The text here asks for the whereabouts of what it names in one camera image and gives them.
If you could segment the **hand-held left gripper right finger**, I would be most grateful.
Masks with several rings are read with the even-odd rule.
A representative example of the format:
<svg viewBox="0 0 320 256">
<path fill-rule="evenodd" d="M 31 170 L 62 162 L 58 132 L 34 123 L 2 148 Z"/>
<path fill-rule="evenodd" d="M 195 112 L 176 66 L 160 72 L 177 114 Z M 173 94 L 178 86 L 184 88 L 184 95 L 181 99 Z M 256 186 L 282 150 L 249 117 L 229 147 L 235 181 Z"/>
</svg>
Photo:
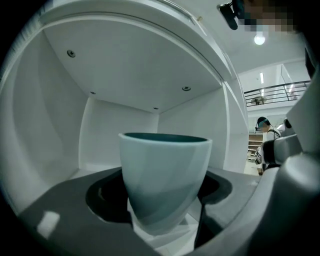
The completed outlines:
<svg viewBox="0 0 320 256">
<path fill-rule="evenodd" d="M 197 249 L 226 229 L 255 192 L 259 176 L 209 167 L 197 199 L 200 217 L 194 241 Z"/>
</svg>

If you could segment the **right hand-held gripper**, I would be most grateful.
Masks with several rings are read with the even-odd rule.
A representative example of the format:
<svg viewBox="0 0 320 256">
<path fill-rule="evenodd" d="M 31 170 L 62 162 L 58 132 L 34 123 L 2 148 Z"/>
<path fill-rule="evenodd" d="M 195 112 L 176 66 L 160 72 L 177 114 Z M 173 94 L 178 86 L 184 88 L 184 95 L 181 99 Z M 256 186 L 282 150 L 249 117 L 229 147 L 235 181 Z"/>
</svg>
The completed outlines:
<svg viewBox="0 0 320 256">
<path fill-rule="evenodd" d="M 282 165 L 287 158 L 320 152 L 320 86 L 310 83 L 303 96 L 286 114 L 296 134 L 268 140 L 262 144 L 262 162 Z"/>
</svg>

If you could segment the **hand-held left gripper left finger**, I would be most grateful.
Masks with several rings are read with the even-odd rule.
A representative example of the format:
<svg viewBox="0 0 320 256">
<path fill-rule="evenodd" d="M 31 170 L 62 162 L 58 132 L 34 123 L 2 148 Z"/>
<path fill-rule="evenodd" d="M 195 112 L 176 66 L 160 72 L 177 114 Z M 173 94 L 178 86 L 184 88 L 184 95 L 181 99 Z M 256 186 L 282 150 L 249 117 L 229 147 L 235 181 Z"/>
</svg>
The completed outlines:
<svg viewBox="0 0 320 256">
<path fill-rule="evenodd" d="M 61 182 L 18 219 L 55 256 L 156 256 L 133 229 L 120 167 Z"/>
</svg>

